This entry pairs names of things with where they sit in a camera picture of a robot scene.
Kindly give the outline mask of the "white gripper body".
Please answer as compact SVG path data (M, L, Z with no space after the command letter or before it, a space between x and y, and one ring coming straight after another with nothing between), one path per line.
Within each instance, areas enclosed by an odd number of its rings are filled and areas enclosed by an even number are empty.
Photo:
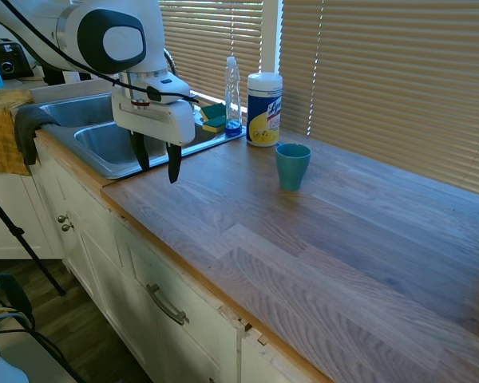
M150 101L139 106L118 87L113 87L112 109L113 119L121 128L175 145L188 144L195 138L194 116L187 101L170 104Z

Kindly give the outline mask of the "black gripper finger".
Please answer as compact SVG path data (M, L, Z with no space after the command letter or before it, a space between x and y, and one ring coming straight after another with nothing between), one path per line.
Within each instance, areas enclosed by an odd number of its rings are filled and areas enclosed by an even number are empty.
M130 132L130 142L133 148L133 152L137 158L138 164L141 166L141 170L149 170L149 157L144 144L144 135L139 132Z
M174 184L178 180L180 173L182 147L179 145L167 143L166 150L168 155L168 178L170 183Z

